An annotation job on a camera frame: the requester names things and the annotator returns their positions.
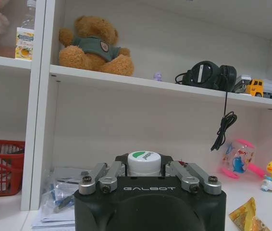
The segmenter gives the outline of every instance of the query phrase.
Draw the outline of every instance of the black headphones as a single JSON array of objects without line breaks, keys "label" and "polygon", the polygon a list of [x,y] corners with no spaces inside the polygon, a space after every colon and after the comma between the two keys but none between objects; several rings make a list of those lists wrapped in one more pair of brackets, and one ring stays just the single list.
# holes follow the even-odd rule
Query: black headphones
[{"label": "black headphones", "polygon": [[233,66],[218,67],[210,61],[202,61],[186,73],[175,77],[175,82],[178,84],[228,92],[233,91],[235,81],[236,69]]}]

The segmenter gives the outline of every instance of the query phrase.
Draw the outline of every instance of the green shirt on teddy bear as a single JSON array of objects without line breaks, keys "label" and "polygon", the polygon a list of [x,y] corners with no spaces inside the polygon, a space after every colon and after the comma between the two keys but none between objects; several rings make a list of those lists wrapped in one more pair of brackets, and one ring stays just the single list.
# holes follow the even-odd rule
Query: green shirt on teddy bear
[{"label": "green shirt on teddy bear", "polygon": [[117,58],[120,51],[120,47],[108,45],[105,41],[95,36],[87,38],[75,37],[72,45],[80,47],[84,53],[97,54],[103,57],[107,62]]}]

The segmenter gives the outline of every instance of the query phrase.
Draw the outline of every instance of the toy car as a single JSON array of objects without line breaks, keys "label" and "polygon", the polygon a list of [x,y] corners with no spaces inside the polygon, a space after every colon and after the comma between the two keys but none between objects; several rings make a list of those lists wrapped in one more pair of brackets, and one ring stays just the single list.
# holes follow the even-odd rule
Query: toy car
[{"label": "toy car", "polygon": [[263,180],[263,183],[261,185],[261,190],[262,191],[272,191],[272,178],[271,177],[268,177],[268,176],[265,176],[265,180]]}]

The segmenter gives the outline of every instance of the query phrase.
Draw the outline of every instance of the small purple figurine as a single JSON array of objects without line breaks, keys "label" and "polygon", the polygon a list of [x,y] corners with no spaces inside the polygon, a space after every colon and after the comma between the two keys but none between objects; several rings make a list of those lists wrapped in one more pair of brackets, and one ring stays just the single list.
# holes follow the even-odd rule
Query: small purple figurine
[{"label": "small purple figurine", "polygon": [[156,72],[153,79],[161,82],[161,72]]}]

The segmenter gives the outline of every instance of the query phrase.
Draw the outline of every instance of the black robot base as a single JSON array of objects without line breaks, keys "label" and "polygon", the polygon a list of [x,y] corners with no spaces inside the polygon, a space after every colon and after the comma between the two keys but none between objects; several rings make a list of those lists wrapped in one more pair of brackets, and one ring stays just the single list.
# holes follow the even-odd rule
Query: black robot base
[{"label": "black robot base", "polygon": [[128,176],[127,155],[97,164],[74,196],[77,231],[224,231],[221,183],[170,156],[155,177]]}]

